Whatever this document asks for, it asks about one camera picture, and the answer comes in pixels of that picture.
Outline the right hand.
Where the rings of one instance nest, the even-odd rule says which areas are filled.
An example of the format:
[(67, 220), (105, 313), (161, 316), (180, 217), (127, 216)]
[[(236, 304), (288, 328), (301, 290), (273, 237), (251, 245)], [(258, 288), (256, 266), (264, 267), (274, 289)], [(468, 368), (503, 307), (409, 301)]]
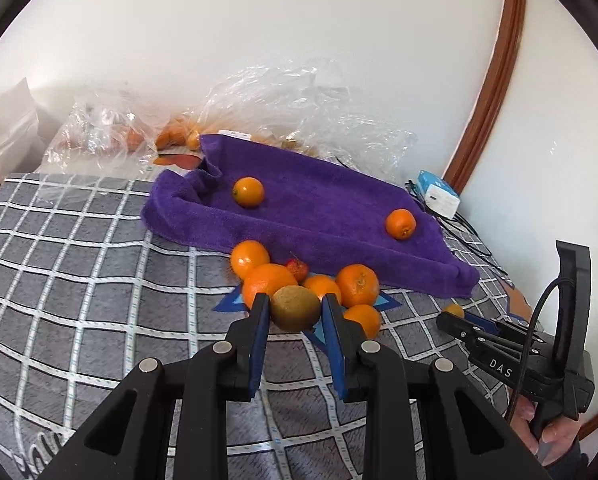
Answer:
[(556, 463), (564, 456), (570, 448), (583, 425), (583, 420), (572, 420), (560, 416), (553, 420), (542, 432), (542, 437), (537, 439), (530, 430), (530, 422), (535, 415), (535, 405), (524, 396), (520, 396), (510, 426), (521, 441), (533, 454), (538, 453), (542, 445), (546, 446), (547, 452), (541, 464), (549, 466)]

